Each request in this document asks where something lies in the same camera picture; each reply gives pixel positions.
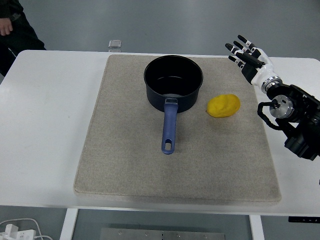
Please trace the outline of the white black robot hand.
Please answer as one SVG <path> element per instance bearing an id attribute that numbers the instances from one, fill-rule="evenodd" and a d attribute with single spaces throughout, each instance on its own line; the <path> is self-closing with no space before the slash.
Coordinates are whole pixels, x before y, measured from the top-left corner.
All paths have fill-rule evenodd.
<path id="1" fill-rule="evenodd" d="M 274 65 L 268 55 L 242 35 L 237 37 L 239 41 L 234 41 L 232 44 L 226 43 L 225 47 L 232 53 L 228 59 L 240 68 L 244 78 L 251 85 L 259 87 L 269 78 L 277 78 Z"/>

